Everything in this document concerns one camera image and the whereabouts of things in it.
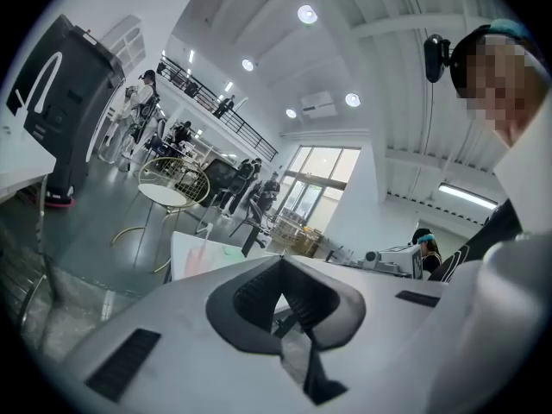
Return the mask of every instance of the railing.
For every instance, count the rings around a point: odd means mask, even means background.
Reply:
[[[157,67],[157,73],[178,87],[188,97],[193,98],[210,112],[214,112],[219,105],[215,93],[206,87],[201,81],[187,73],[174,61],[162,57]],[[241,116],[232,109],[227,110],[220,117],[230,130],[239,135],[247,144],[250,144],[267,160],[272,161],[278,153],[267,140],[260,136]]]

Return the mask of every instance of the camera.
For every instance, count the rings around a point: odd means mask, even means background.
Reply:
[[[423,43],[423,55],[425,58],[425,77],[436,83],[449,65],[450,41],[444,40],[440,35],[433,34]]]

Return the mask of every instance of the floor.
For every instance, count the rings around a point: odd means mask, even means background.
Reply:
[[[166,211],[154,205],[142,241],[142,232],[137,230],[111,246],[118,231],[146,222],[151,203],[142,195],[126,213],[137,193],[133,170],[138,167],[122,172],[92,156],[88,178],[75,196],[74,206],[46,210],[43,242],[60,299],[52,306],[49,284],[42,284],[22,335],[30,346],[57,361],[102,321],[163,284],[164,272],[154,274],[153,270],[169,257],[171,233],[176,228],[193,235],[196,216],[203,214],[204,208],[197,205],[181,212],[178,222],[176,215],[163,222]],[[211,210],[208,216],[214,229],[210,239],[242,246],[250,227],[242,226],[232,238],[229,234],[244,215],[238,208],[232,219],[225,219]],[[0,204],[0,241],[13,252],[12,258],[25,258],[40,270],[36,218],[36,206],[29,201],[12,198]],[[278,253],[282,247],[274,244],[269,250]]]
[[[147,220],[151,202],[142,195],[125,216],[136,193],[137,178],[132,172],[121,172],[117,166],[92,157],[88,179],[76,195],[75,205],[69,209],[46,210],[44,245],[53,264],[84,282],[124,296],[144,296],[160,286],[164,274],[152,271],[169,257],[176,215],[163,222],[166,211],[155,204],[142,241],[143,232],[136,230],[110,246],[111,239],[120,230],[143,226]],[[203,207],[196,205],[189,212],[181,212],[176,230],[193,235],[198,225],[196,216],[201,216],[203,211]],[[215,224],[210,239],[241,247],[251,228],[244,225],[232,238],[229,234],[243,215],[244,210],[238,208],[235,217],[229,220],[221,218],[214,209],[210,211],[210,220]],[[29,246],[35,245],[35,220],[36,208],[32,204],[18,198],[0,204],[0,225]]]

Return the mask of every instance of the ceiling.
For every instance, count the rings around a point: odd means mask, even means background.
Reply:
[[[316,11],[314,24],[298,19],[303,4]],[[367,130],[384,196],[481,224],[489,210],[437,187],[449,182],[502,203],[492,169],[505,148],[468,118],[448,73],[427,82],[423,41],[440,34],[454,47],[501,17],[514,18],[501,0],[191,0],[173,35],[195,45],[218,79],[234,81],[284,137]],[[242,69],[244,58],[255,63],[253,72]],[[334,100],[336,114],[310,119],[301,99],[320,91]],[[350,92],[361,106],[345,104]],[[298,118],[285,115],[290,108]]]

